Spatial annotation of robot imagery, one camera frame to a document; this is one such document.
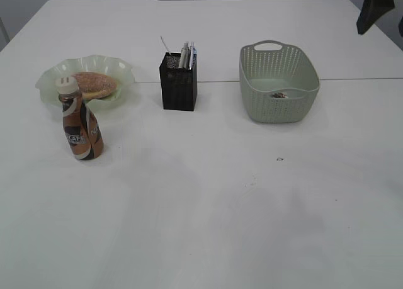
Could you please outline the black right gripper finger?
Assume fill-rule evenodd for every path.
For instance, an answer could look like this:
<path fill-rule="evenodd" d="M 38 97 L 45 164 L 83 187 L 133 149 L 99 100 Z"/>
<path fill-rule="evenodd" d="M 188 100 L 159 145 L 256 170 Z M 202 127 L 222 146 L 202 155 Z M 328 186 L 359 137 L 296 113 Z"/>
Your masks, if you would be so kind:
<path fill-rule="evenodd" d="M 358 33 L 365 34 L 379 18 L 394 8 L 394 0 L 364 0 L 356 22 Z"/>

